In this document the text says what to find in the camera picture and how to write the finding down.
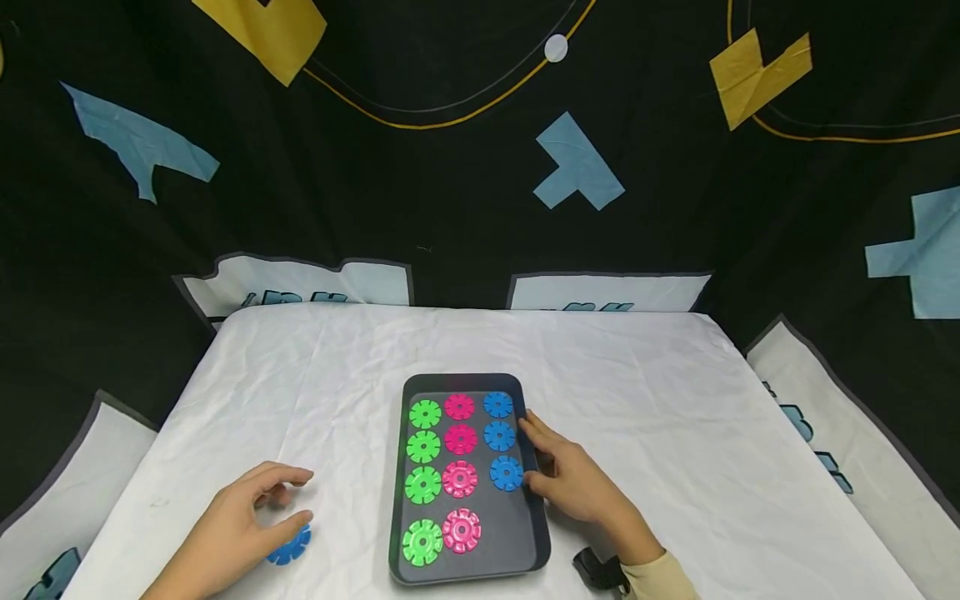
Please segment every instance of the left hand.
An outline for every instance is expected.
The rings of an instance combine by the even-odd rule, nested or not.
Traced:
[[[264,529],[253,510],[268,502],[288,505],[293,497],[284,484],[301,487],[311,477],[305,468],[267,461],[217,492],[141,600],[200,600],[229,587],[313,518],[300,511]]]

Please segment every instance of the black tray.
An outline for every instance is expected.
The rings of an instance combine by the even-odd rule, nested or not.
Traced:
[[[488,414],[484,398],[490,393],[504,393],[510,397],[513,410],[509,415],[498,419]],[[465,420],[455,420],[445,410],[447,399],[454,394],[466,394],[473,400],[473,414]],[[415,426],[410,415],[411,407],[422,399],[437,402],[441,409],[440,421],[425,429]],[[506,373],[414,375],[403,386],[400,411],[389,553],[390,571],[394,577],[403,584],[432,584],[525,573],[544,566],[550,558],[550,535],[543,500],[523,486],[510,492],[500,490],[491,479],[492,463],[501,456],[515,459],[521,472],[537,468],[533,445],[516,423],[518,417],[526,415],[520,382]],[[513,446],[504,451],[491,449],[484,440],[486,426],[496,420],[506,422],[516,432]],[[468,425],[477,434],[476,446],[463,455],[448,450],[445,443],[446,432],[459,424]],[[420,431],[432,431],[441,442],[436,458],[422,464],[407,455],[408,441]],[[461,460],[476,469],[477,484],[472,493],[456,498],[444,489],[442,480],[439,493],[428,502],[416,504],[407,497],[406,480],[415,468],[430,467],[443,477],[448,465]],[[413,523],[430,519],[443,528],[447,516],[462,508],[479,517],[480,537],[472,550],[462,554],[455,552],[443,541],[442,530],[442,547],[432,562],[414,566],[405,558],[404,537]]]

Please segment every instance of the white dot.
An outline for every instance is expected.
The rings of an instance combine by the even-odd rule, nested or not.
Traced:
[[[543,53],[550,62],[560,62],[566,56],[566,37],[562,34],[550,36],[543,45]]]

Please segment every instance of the pink gear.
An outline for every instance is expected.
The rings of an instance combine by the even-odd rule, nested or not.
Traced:
[[[446,516],[444,544],[456,554],[466,554],[480,540],[480,517],[470,509],[459,509]]]
[[[473,398],[466,394],[453,394],[444,403],[446,413],[453,420],[467,420],[473,414]]]
[[[469,454],[477,445],[477,432],[473,427],[460,423],[453,425],[446,431],[444,436],[446,449],[460,456]]]
[[[455,498],[466,498],[476,489],[477,469],[467,461],[454,461],[444,471],[444,490]]]

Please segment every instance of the plastic gear toy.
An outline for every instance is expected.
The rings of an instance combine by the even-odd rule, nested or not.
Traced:
[[[454,461],[444,471],[444,491],[455,498],[466,498],[480,483],[477,469],[467,461]]]
[[[444,437],[446,449],[458,456],[470,454],[477,446],[477,432],[473,427],[460,423],[453,425],[446,431]]]
[[[516,432],[506,421],[495,420],[484,427],[483,439],[491,450],[506,452],[514,447]]]
[[[410,407],[410,422],[414,427],[429,429],[440,422],[440,404],[433,400],[421,400]]]
[[[278,549],[267,555],[267,560],[278,566],[284,566],[295,561],[306,550],[306,544],[310,543],[310,524],[303,525],[302,529],[290,541],[286,542]]]
[[[440,525],[429,518],[414,521],[403,534],[403,558],[413,566],[427,566],[444,549]]]
[[[429,504],[440,495],[440,474],[433,467],[417,467],[407,475],[404,490],[414,504]]]
[[[444,544],[456,554],[466,554],[480,540],[480,517],[470,509],[459,509],[446,516]]]
[[[453,394],[444,403],[447,415],[453,420],[467,420],[473,415],[473,398],[466,394]]]
[[[415,463],[429,463],[440,454],[440,438],[432,431],[418,431],[407,441],[407,456]]]
[[[514,412],[514,401],[503,392],[490,392],[483,399],[483,408],[494,419],[503,419]]]
[[[490,478],[498,490],[512,492],[523,483],[523,468],[513,456],[498,456],[490,465]]]

